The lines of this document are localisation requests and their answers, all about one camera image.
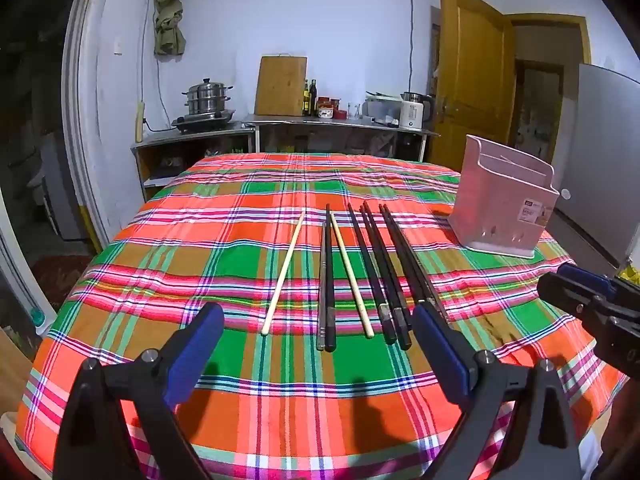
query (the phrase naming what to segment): screw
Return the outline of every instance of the screw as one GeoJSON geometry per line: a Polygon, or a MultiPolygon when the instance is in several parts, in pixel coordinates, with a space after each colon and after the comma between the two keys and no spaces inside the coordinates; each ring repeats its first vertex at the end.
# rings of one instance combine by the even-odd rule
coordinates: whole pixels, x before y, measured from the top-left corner
{"type": "Polygon", "coordinates": [[[556,369],[555,365],[551,362],[550,359],[542,359],[542,361],[540,361],[538,364],[540,365],[540,368],[542,368],[545,372],[552,372],[556,369]]]}
{"type": "Polygon", "coordinates": [[[88,357],[84,361],[82,361],[82,369],[83,370],[93,370],[98,365],[98,359],[93,357],[88,357]]]}
{"type": "Polygon", "coordinates": [[[145,363],[152,363],[156,359],[158,359],[158,350],[156,350],[155,348],[149,348],[142,352],[141,357],[145,363]]]}
{"type": "Polygon", "coordinates": [[[476,359],[482,364],[490,365],[495,361],[495,355],[488,350],[481,350],[476,354],[476,359]]]}

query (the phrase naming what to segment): refrigerator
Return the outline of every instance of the refrigerator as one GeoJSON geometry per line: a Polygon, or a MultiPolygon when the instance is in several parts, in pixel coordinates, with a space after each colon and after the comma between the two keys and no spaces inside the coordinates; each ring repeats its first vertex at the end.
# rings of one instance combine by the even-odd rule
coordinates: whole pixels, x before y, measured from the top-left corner
{"type": "Polygon", "coordinates": [[[626,267],[640,250],[640,83],[580,65],[574,138],[559,187],[558,216],[613,268],[626,267]]]}

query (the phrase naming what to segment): hanging cloth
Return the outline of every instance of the hanging cloth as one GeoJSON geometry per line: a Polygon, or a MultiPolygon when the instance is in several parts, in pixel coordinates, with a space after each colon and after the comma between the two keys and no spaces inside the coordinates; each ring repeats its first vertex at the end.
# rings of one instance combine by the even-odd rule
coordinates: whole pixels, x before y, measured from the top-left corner
{"type": "Polygon", "coordinates": [[[182,19],[180,0],[155,0],[156,3],[156,54],[176,56],[184,53],[186,41],[178,28],[182,19]]]}

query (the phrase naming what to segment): label sticker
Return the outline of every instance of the label sticker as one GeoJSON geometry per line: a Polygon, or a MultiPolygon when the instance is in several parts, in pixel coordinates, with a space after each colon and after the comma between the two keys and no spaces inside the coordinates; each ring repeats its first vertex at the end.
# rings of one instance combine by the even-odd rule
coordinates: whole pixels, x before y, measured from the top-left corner
{"type": "Polygon", "coordinates": [[[522,222],[528,222],[530,224],[535,224],[536,219],[540,216],[542,210],[542,203],[536,202],[535,200],[526,199],[522,204],[522,208],[520,208],[518,220],[522,222]]]}
{"type": "Polygon", "coordinates": [[[535,200],[527,198],[522,203],[518,220],[545,227],[553,211],[552,207],[544,207],[542,202],[536,202],[535,200]]]}

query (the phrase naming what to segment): plaid tablecloth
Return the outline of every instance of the plaid tablecloth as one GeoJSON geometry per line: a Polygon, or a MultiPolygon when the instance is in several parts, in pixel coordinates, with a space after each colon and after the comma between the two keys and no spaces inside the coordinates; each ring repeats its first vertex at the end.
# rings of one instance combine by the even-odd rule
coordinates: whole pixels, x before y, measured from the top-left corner
{"type": "MultiPolygon", "coordinates": [[[[536,294],[537,278],[568,261],[546,233],[535,258],[462,249],[447,223],[458,174],[370,156],[251,154],[206,158],[145,204],[99,256],[62,307],[34,363],[18,437],[51,469],[56,434],[79,364],[132,360],[159,348],[207,300],[225,331],[177,417],[205,466],[224,478],[416,478],[459,416],[417,344],[387,346],[346,213],[368,200],[395,213],[430,272],[452,325],[503,362],[558,367],[578,437],[622,376],[593,355],[579,323],[536,294]],[[338,348],[315,350],[319,248],[329,203],[350,254],[376,336],[367,340],[334,249],[338,348]],[[301,208],[306,219],[272,325],[259,329],[301,208]]],[[[376,215],[386,245],[393,245],[376,215]]],[[[409,297],[406,282],[402,280],[409,297]]],[[[130,434],[149,478],[158,469],[135,412],[130,434]]],[[[474,476],[495,457],[510,406],[474,476]]]]}

